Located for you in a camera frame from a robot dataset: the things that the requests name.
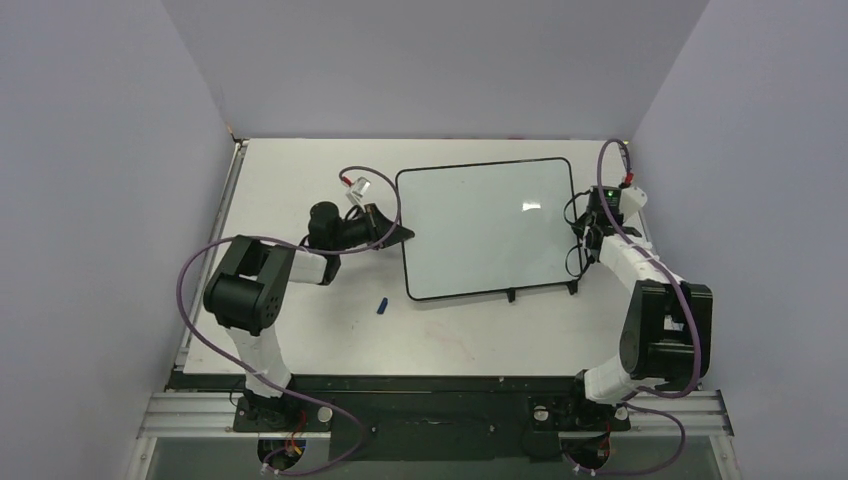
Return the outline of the blue marker cap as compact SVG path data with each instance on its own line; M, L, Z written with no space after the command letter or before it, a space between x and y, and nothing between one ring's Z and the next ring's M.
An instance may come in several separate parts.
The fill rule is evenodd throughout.
M381 300L380 304L378 305L378 308L377 308L377 310L376 310L376 313L377 313L378 315L382 315L382 314L385 312L385 310L386 310L386 308L387 308L387 306L388 306L388 303L389 303L389 299L388 299L387 297L384 297L384 298Z

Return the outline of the white whiteboard black frame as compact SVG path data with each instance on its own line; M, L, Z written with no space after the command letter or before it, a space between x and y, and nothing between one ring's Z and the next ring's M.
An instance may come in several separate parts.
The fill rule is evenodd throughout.
M405 288L414 301L567 284L577 239L564 219L570 162L548 157L404 169L396 184Z

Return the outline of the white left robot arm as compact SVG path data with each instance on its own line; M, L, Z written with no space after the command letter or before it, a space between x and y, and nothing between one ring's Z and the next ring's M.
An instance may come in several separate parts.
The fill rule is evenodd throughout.
M341 267L340 254L357 247L379 250L413 239L413 230L388 219L373 204L350 218L336 204L312 206L304 248L273 245L244 235L233 238L203 294L211 313L236 347L246 372L247 415L285 430L299 419L303 402L285 394L293 374L285 364L275 323L291 283L327 286Z

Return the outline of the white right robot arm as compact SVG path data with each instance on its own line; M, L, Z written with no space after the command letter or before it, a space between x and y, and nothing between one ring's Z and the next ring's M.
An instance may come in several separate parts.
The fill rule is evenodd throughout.
M617 354L582 374L583 389L564 400L566 418L588 427L604 404L640 392L691 393L709 368L713 294L672 273L638 229L626 225L645 204L635 186L585 191L585 212L571 224L589 262L609 269L630 294Z

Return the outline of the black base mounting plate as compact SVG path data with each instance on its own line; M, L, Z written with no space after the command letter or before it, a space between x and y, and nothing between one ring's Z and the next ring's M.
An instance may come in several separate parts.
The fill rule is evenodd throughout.
M628 432L636 411L583 397L573 377L297 375L285 395L262 400L239 374L172 373L166 389L222 393L234 413L228 431L256 434L258 454L293 465L308 437L325 436L329 454L354 460L475 461L565 456L607 460L611 436Z

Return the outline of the aluminium frame rail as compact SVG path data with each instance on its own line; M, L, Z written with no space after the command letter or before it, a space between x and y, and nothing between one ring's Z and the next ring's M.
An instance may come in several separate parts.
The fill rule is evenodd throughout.
M155 393L139 428L139 438L283 438L287 430L241 427L243 417L234 405L239 397L226 393ZM628 409L631 428L625 436L671 436L677 432L672 421L648 414L648 409L676 417L690 436L731 436L730 417L719 391L696 391L681 399L650 395L633 398Z

